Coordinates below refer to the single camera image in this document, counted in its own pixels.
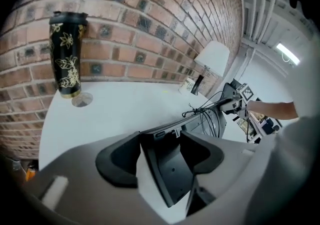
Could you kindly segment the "black keyboard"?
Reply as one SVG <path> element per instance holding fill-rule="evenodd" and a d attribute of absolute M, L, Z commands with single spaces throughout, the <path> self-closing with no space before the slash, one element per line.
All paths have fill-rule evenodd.
<path fill-rule="evenodd" d="M 226 127 L 226 123 L 222 121 L 220 99 L 214 103 L 205 102 L 198 108 L 191 107 L 181 114 L 180 120 L 140 134 L 141 146 L 152 178 L 169 208 L 186 194 L 190 195 L 192 187 L 193 175 L 180 151 L 182 132 L 188 132 L 215 145 L 214 140 L 220 140 Z"/>

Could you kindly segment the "black floral tumbler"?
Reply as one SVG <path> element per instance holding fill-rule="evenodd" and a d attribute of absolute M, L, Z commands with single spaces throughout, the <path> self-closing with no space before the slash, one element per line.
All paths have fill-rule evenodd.
<path fill-rule="evenodd" d="M 88 15 L 55 11 L 49 19 L 51 67 L 60 95 L 71 99 L 81 92 L 81 48 Z"/>

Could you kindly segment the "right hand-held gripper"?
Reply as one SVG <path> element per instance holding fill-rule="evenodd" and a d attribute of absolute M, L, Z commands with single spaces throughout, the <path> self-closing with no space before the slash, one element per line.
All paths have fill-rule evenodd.
<path fill-rule="evenodd" d="M 247 120 L 248 102 L 254 97 L 254 93 L 247 83 L 240 84 L 233 79 L 231 83 L 226 83 L 222 90 L 223 96 L 220 98 L 219 110 L 226 115 L 235 114 L 239 118 Z"/>

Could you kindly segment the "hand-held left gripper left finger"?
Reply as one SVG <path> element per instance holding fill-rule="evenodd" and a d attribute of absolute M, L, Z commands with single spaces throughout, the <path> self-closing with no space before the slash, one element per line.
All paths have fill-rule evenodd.
<path fill-rule="evenodd" d="M 137 188 L 137 161 L 141 154 L 140 132 L 105 147 L 96 156 L 95 166 L 104 180 L 118 188 Z"/>

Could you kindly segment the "white table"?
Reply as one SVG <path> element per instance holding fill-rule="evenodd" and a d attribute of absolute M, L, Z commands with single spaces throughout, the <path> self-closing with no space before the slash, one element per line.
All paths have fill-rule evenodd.
<path fill-rule="evenodd" d="M 84 82 L 81 87 L 82 94 L 92 97 L 84 107 L 54 95 L 41 133 L 40 169 L 74 147 L 162 126 L 209 104 L 202 94 L 181 94 L 177 84 L 109 81 Z"/>

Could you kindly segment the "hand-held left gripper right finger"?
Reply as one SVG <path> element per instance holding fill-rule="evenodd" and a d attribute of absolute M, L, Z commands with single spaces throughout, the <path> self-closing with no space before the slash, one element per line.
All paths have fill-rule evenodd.
<path fill-rule="evenodd" d="M 199 185 L 197 175 L 213 172 L 224 160 L 224 152 L 216 145 L 189 132 L 182 132 L 180 152 L 192 173 L 191 190 L 187 202 L 187 216 L 205 208 L 217 198 Z"/>

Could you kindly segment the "white mug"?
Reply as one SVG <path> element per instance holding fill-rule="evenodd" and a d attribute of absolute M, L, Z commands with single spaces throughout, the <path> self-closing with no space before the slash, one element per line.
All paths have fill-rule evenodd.
<path fill-rule="evenodd" d="M 195 81 L 192 80 L 191 78 L 187 77 L 187 78 L 184 80 L 183 84 L 182 84 L 182 85 L 180 86 L 180 88 L 178 89 L 178 91 L 179 91 L 182 95 L 187 96 L 187 95 L 191 94 L 191 91 L 192 91 L 194 85 L 195 85 Z"/>

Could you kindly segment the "person's right forearm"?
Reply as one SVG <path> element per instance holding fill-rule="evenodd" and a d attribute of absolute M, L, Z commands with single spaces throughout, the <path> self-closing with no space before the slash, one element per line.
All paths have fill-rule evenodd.
<path fill-rule="evenodd" d="M 293 102 L 268 103 L 250 100 L 246 106 L 248 112 L 255 112 L 277 120 L 298 118 Z"/>

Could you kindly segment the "round stone coaster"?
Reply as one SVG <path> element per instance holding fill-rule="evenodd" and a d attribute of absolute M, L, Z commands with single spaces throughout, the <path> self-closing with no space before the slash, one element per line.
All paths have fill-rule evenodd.
<path fill-rule="evenodd" d="M 93 101 L 93 95 L 88 92 L 81 92 L 76 97 L 73 97 L 71 104 L 76 108 L 83 108 L 90 105 Z"/>

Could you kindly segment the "white shade table lamp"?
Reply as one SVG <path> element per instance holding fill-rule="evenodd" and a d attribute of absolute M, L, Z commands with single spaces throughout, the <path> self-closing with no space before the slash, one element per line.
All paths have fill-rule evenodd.
<path fill-rule="evenodd" d="M 212 40 L 194 59 L 197 65 L 204 68 L 203 72 L 198 76 L 191 93 L 195 96 L 199 93 L 199 87 L 203 81 L 206 73 L 213 72 L 214 74 L 222 77 L 225 73 L 227 62 L 229 59 L 230 51 L 222 43 Z"/>

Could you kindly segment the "long ceiling light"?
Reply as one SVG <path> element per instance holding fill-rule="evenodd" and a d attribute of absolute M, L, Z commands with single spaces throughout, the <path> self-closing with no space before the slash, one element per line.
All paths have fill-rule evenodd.
<path fill-rule="evenodd" d="M 300 59 L 282 43 L 278 43 L 275 48 L 285 63 L 297 66 L 301 62 Z"/>

